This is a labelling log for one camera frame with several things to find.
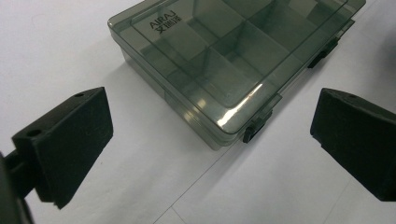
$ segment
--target white tabletop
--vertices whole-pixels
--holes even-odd
[[[63,210],[26,198],[36,223],[395,223],[309,134],[322,88],[396,112],[396,1],[301,75],[264,132],[213,151],[122,58],[106,21],[139,1],[0,2],[0,149],[69,96],[104,86],[114,137]]]

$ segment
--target brand logo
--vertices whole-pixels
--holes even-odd
[[[149,25],[151,29],[156,30],[162,34],[172,26],[181,21],[181,18],[174,11],[163,14],[163,16],[152,21]]]

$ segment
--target transparent plastic box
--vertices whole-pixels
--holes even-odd
[[[213,148],[248,142],[365,0],[146,0],[108,21],[126,61]]]

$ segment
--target gray translucent storage box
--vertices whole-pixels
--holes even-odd
[[[146,0],[108,22],[123,55],[214,149],[248,142],[365,0]]]

